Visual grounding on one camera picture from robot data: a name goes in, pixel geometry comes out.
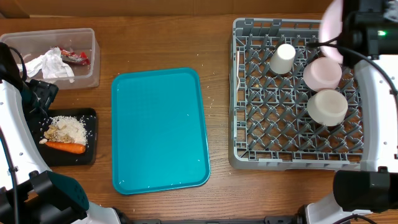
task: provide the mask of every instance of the white tissue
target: white tissue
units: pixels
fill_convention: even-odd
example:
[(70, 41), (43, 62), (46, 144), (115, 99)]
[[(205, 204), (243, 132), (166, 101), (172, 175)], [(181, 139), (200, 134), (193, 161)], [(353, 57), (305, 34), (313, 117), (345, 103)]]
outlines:
[[(21, 72), (22, 64), (17, 64), (17, 66)], [(43, 79), (75, 76), (70, 66), (62, 62), (61, 50), (58, 47), (53, 48), (44, 55), (40, 55), (30, 62), (25, 63), (25, 67), (29, 78), (36, 75), (40, 69), (43, 73)]]
[(74, 77), (72, 69), (66, 63), (62, 62), (61, 50), (56, 47), (45, 53), (42, 60), (43, 78), (60, 78), (60, 77)]

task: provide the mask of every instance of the cup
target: cup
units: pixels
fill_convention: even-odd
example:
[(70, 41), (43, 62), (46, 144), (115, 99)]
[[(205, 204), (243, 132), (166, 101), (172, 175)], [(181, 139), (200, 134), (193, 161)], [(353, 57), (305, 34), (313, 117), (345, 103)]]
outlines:
[(347, 99), (336, 90), (322, 90), (307, 103), (310, 117), (319, 124), (336, 126), (344, 121), (348, 110)]
[(313, 91), (334, 90), (341, 80), (341, 74), (341, 67), (336, 61), (322, 57), (305, 67), (303, 79)]
[(282, 44), (276, 49), (269, 61), (271, 70), (278, 74), (288, 73), (293, 67), (295, 55), (296, 50), (293, 46), (290, 44)]

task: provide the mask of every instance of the gray dish rack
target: gray dish rack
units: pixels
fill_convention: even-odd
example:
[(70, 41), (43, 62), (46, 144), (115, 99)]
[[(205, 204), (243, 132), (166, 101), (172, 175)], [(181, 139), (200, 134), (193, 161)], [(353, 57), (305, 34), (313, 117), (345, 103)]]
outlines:
[[(320, 49), (306, 49), (306, 44), (318, 40), (319, 25), (315, 20), (234, 21), (229, 73), (232, 167), (359, 170), (363, 153), (361, 96), (351, 70), (341, 68), (343, 77), (337, 88), (349, 107), (341, 124), (317, 124), (306, 110), (315, 92), (304, 83), (303, 70), (322, 57)], [(289, 73), (278, 75), (269, 69), (269, 60), (284, 43), (295, 47), (295, 62)]]

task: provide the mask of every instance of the teal plastic tray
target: teal plastic tray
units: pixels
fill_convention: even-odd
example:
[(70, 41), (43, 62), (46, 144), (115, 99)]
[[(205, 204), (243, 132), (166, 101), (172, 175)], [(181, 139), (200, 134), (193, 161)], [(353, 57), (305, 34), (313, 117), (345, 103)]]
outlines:
[(113, 186), (121, 194), (196, 187), (210, 176), (200, 81), (191, 68), (112, 84)]

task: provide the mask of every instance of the orange carrot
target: orange carrot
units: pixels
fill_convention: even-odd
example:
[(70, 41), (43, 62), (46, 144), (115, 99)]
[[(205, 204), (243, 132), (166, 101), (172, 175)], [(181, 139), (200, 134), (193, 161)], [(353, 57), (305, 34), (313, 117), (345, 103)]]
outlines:
[(74, 154), (82, 154), (86, 151), (86, 146), (77, 143), (46, 142), (45, 144), (54, 149)]

